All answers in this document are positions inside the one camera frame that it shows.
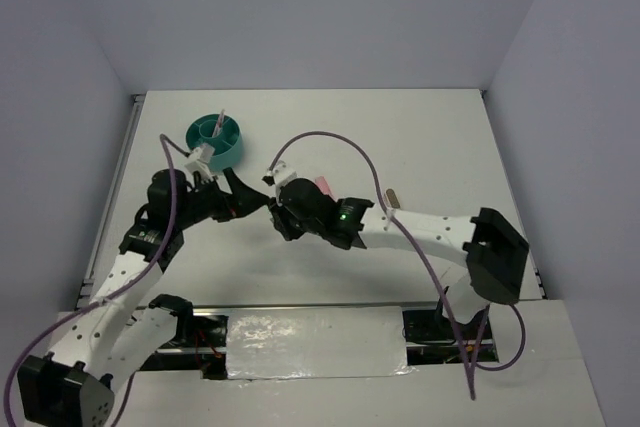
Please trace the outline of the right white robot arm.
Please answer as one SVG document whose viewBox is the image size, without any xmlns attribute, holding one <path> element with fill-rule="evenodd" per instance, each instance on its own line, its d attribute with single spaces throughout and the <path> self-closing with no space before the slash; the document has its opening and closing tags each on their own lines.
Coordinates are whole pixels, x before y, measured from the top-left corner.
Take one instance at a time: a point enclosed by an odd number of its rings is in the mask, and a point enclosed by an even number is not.
<svg viewBox="0 0 640 427">
<path fill-rule="evenodd" d="M 264 177 L 273 187 L 269 204 L 273 224 L 287 241 L 313 234 L 349 250 L 415 251 L 465 269 L 443 288 L 436 309 L 436 330 L 457 338 L 478 314 L 493 304 L 519 303 L 529 244 L 497 210 L 483 207 L 471 217 L 436 216 L 391 209 L 367 199 L 335 200 L 311 180 Z"/>
</svg>

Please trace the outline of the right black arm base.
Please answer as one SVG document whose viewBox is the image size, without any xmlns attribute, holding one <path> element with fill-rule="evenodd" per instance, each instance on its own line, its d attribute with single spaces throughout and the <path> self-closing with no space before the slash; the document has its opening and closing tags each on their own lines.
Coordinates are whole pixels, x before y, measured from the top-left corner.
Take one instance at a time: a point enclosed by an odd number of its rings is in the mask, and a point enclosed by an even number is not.
<svg viewBox="0 0 640 427">
<path fill-rule="evenodd" d="M 402 317 L 408 365 L 462 363 L 451 324 L 448 319 L 440 316 L 439 311 L 437 312 L 433 309 L 404 310 Z M 461 326 L 462 339 L 469 358 L 477 338 L 482 317 L 483 314 L 480 312 L 470 324 Z M 498 355 L 488 320 L 481 339 L 478 361 L 480 363 L 498 362 Z"/>
</svg>

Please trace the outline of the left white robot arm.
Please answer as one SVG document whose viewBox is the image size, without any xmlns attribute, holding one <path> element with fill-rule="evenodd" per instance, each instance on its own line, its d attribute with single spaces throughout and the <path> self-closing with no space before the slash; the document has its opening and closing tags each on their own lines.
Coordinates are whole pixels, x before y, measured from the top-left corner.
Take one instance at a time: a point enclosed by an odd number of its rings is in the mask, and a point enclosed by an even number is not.
<svg viewBox="0 0 640 427">
<path fill-rule="evenodd" d="M 24 355 L 17 369 L 27 420 L 43 426 L 102 426 L 116 394 L 160 346 L 189 343 L 196 332 L 193 305 L 169 294 L 135 311 L 184 244 L 186 229 L 212 219 L 246 217 L 269 202 L 230 168 L 223 191 L 215 178 L 176 169 L 156 172 L 147 201 L 125 233 L 106 279 L 83 309 L 61 323 L 67 333 L 42 357 Z"/>
</svg>

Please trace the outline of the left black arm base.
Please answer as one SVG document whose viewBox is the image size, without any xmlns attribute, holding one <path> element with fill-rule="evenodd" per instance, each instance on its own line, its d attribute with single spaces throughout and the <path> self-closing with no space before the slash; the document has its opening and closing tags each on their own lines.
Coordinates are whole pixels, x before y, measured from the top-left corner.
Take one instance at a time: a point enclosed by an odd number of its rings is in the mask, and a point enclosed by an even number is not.
<svg viewBox="0 0 640 427">
<path fill-rule="evenodd" d="M 152 353 L 141 372 L 192 372 L 205 380 L 226 380 L 226 315 L 196 316 L 190 339 L 172 340 Z"/>
</svg>

